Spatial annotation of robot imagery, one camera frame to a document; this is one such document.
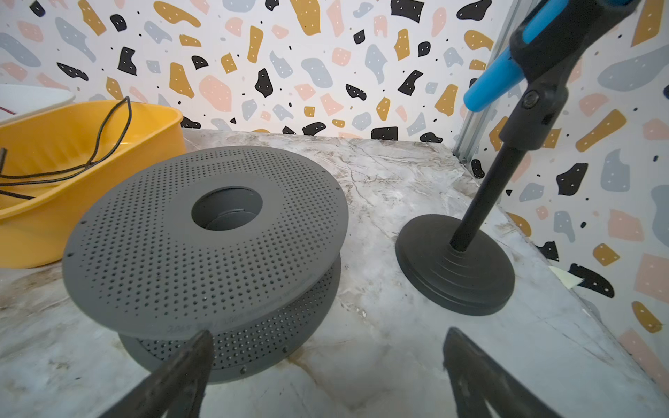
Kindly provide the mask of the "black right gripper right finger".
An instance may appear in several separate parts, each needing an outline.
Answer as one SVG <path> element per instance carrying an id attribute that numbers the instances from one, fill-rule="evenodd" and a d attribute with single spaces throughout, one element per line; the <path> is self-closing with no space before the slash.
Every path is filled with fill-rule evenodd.
<path id="1" fill-rule="evenodd" d="M 448 330 L 443 353 L 459 417 L 558 416 L 460 329 Z"/>

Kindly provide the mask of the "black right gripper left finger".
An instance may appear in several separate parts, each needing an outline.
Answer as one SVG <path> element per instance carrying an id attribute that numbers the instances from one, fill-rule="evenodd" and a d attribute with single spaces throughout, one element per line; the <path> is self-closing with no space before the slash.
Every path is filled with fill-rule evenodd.
<path id="1" fill-rule="evenodd" d="M 200 331 L 102 416 L 198 417 L 213 361 L 213 335 Z"/>

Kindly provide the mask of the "grey perforated cable spool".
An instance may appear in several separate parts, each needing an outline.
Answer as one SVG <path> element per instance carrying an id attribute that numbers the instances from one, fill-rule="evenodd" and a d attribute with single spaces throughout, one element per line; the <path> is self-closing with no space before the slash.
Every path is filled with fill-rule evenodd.
<path id="1" fill-rule="evenodd" d="M 147 370 L 202 330 L 211 383 L 270 369 L 331 309 L 348 202 L 309 158 L 224 146 L 153 165 L 105 194 L 66 245 L 64 286 Z"/>

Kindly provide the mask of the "black microphone stand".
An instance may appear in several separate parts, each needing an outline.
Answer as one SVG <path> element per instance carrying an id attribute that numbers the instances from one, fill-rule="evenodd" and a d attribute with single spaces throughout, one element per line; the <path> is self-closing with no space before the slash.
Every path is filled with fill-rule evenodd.
<path id="1" fill-rule="evenodd" d="M 503 143 L 462 219 L 425 214 L 409 221 L 395 255 L 410 283 L 437 305 L 463 315 L 492 315 L 515 286 L 509 257 L 481 231 L 485 219 L 526 153 L 538 150 L 568 99 L 567 80 L 557 73 L 528 84 L 500 132 Z"/>

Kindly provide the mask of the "yellow plastic bin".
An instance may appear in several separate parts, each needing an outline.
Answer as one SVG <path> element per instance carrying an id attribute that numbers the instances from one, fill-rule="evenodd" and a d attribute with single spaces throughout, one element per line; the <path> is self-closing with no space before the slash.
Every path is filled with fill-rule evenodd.
<path id="1" fill-rule="evenodd" d="M 95 101 L 1 127 L 1 266 L 58 261 L 84 214 L 116 185 L 186 151 L 172 107 Z"/>

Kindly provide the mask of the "blue toy microphone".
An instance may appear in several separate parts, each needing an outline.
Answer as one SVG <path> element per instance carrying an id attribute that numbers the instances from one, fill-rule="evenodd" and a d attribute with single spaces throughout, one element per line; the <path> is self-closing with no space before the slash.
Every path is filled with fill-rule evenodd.
<path id="1" fill-rule="evenodd" d="M 522 80 L 528 84 L 555 71 L 569 77 L 584 51 L 629 17 L 637 1 L 540 2 L 509 40 L 509 46 L 464 96 L 478 113 Z"/>

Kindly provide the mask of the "white plastic bin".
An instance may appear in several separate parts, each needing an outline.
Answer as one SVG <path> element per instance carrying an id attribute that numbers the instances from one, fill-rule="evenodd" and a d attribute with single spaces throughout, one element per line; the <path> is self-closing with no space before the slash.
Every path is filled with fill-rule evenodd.
<path id="1" fill-rule="evenodd" d="M 1 85 L 1 124 L 50 111 L 74 102 L 75 95 L 57 88 Z"/>

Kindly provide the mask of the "aluminium corner rail right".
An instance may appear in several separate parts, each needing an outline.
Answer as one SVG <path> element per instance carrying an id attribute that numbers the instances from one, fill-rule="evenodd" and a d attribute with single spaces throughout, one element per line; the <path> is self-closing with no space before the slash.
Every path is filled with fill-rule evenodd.
<path id="1" fill-rule="evenodd" d="M 513 31 L 517 29 L 519 24 L 524 21 L 525 17 L 531 13 L 537 4 L 538 1 L 535 0 L 514 0 L 510 4 L 510 10 L 505 16 L 498 39 L 495 41 L 491 50 L 491 58 L 489 59 L 488 65 L 493 64 L 508 46 Z M 476 154 L 478 143 L 481 140 L 484 128 L 494 118 L 497 104 L 497 101 L 493 102 L 480 113 L 467 112 L 463 122 L 463 128 L 453 150 L 453 154 L 461 163 L 469 163 Z"/>

